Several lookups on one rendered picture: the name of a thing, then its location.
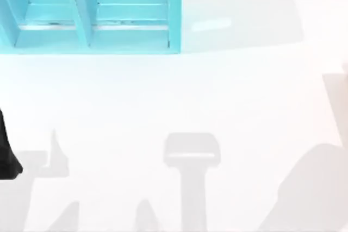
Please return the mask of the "light blue rack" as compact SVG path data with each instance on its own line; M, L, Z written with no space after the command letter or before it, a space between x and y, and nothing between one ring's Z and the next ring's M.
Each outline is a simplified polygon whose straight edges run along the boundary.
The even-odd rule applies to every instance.
M182 0L0 0L0 54L176 54Z

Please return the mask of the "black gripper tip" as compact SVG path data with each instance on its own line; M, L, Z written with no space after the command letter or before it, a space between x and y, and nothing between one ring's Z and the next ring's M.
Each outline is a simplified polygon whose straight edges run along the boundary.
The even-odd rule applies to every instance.
M22 172L23 167L11 149L0 109L0 180L14 180Z

